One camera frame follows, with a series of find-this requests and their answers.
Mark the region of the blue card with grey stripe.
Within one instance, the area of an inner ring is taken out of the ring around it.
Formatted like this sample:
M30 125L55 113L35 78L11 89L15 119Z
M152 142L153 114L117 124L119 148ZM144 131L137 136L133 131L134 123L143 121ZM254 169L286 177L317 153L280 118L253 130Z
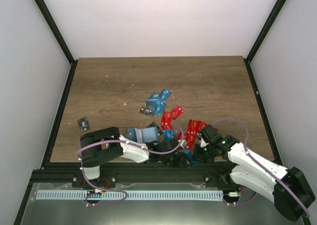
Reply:
M183 150L183 153L186 154L189 158L189 161L192 165L196 166L198 164L198 161L196 160L196 158L194 157L193 153L191 150Z

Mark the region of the teal leather card holder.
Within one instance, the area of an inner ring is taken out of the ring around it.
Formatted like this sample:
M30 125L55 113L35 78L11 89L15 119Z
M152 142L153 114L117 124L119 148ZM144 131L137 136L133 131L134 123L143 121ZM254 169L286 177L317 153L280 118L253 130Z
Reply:
M159 134L156 127L148 127L143 129L129 128L126 138L137 143L150 143L153 141L159 141Z

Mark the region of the black card pile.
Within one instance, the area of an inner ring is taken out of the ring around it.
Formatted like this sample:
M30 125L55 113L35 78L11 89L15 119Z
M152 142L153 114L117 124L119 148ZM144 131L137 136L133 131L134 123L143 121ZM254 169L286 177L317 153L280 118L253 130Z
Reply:
M90 130L90 123L89 123L88 118L86 116L78 119L77 123L78 123L79 129L81 132Z

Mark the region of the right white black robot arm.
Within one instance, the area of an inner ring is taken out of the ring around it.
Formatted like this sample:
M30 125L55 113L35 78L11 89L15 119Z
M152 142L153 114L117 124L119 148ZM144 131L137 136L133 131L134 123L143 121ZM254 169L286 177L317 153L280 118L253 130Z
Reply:
M232 169L220 174L224 186L239 184L271 201L278 212L290 221L309 217L309 206L316 197L297 167L290 169L256 154L244 142L227 135L221 136L211 125L197 132L199 144L194 146L197 161L207 163L221 157L233 163Z

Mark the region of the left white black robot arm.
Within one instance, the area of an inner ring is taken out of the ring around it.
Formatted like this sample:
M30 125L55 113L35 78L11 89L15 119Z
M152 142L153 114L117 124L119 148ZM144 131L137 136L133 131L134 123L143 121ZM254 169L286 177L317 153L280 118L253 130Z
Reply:
M100 167L118 158L141 164L161 162L168 167L187 169L193 166L192 153L182 134L173 129L159 131L159 127L129 128L123 136L117 127L86 133L80 137L77 152L84 173L84 182L90 187L100 184Z

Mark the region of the red VIP card far right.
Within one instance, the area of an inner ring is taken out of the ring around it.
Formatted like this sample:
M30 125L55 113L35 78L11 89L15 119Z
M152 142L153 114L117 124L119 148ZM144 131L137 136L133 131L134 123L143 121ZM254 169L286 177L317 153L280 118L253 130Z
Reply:
M194 144L195 144L195 141L196 141L196 137L197 137L197 133L196 132L186 132L183 135L183 133L180 132L176 136L176 139L180 140L182 136L183 136L183 139L187 142L186 149L193 150Z

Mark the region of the blue card centre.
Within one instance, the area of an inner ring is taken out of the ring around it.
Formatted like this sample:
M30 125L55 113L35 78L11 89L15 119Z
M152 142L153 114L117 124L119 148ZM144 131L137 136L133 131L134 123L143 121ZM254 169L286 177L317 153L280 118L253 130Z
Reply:
M163 142L169 141L172 138L176 138L177 133L173 129L163 131Z

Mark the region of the black card near holder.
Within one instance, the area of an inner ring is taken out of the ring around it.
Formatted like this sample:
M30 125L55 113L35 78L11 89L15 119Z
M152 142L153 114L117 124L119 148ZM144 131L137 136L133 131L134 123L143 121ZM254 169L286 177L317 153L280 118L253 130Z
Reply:
M161 129L161 127L160 127L155 121L153 121L152 123L150 123L150 124L148 125L148 127L155 127L155 128L157 129L158 136L163 135L163 130Z

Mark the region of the red VIP card centre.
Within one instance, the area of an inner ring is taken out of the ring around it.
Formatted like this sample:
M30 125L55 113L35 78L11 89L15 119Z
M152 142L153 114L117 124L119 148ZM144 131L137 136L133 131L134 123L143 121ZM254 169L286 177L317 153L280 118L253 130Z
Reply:
M172 114L171 114L171 112L164 111L162 113L160 125L161 125L162 130L170 130L173 128L172 127Z

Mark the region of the blue card lower pile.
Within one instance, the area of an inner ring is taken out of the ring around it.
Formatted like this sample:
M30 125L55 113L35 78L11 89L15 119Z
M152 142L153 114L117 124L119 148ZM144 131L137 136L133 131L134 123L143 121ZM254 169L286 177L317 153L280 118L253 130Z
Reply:
M156 104L153 106L152 112L157 115L161 115L166 108L165 102L156 102Z

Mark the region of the grey metal tray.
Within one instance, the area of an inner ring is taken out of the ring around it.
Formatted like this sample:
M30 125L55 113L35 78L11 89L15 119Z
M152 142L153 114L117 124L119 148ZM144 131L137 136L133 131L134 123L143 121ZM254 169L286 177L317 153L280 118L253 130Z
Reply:
M23 225L287 225L266 198L249 189L236 205L222 201L37 200L39 190L82 190L69 184L32 187ZM211 190L192 184L131 184L129 190Z

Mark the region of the black aluminium front rail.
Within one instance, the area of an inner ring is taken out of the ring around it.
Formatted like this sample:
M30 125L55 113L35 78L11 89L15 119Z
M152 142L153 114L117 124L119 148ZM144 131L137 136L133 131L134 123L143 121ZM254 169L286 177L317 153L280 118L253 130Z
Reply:
M216 162L196 165L187 169L167 167L162 163L107 163L100 168L101 178L110 181L110 186L132 183L193 183L209 188L236 189L229 173L233 164ZM83 179L79 163L48 163L44 168L34 170L32 183L75 183L82 185Z

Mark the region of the right black frame post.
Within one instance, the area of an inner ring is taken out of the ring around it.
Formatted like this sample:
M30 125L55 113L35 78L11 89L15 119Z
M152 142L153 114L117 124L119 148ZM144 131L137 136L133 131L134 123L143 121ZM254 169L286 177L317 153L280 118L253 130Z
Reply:
M246 64L250 64L256 56L258 50L260 49L260 46L265 40L267 34L269 33L271 27L273 26L286 2L287 0L276 0L247 57L244 59Z

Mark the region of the black frame post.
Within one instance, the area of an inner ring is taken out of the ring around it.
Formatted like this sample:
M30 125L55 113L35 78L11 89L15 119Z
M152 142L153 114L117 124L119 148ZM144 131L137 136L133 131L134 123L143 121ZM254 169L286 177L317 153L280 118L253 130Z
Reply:
M40 10L42 16L44 17L47 25L49 26L51 32L53 33L57 43L59 44L62 52L64 53L67 61L72 65L75 62L73 55L71 54L69 47L66 44L49 8L47 7L44 0L34 0L38 9Z
M250 64L256 56L258 50L260 49L260 46L265 40L267 34L269 33L271 27L273 26L286 2L287 0L276 0L247 57L244 59L246 64Z

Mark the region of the left black frame post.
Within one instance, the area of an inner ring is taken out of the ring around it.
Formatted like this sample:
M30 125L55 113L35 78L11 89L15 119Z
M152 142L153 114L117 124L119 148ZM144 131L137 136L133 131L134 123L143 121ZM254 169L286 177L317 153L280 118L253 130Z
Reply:
M59 44L62 52L64 53L67 61L72 65L75 62L73 55L71 54L69 47L66 44L49 8L47 7L44 0L34 0L38 9L40 10L42 16L44 17L47 25L49 26L51 32L53 33L57 43Z

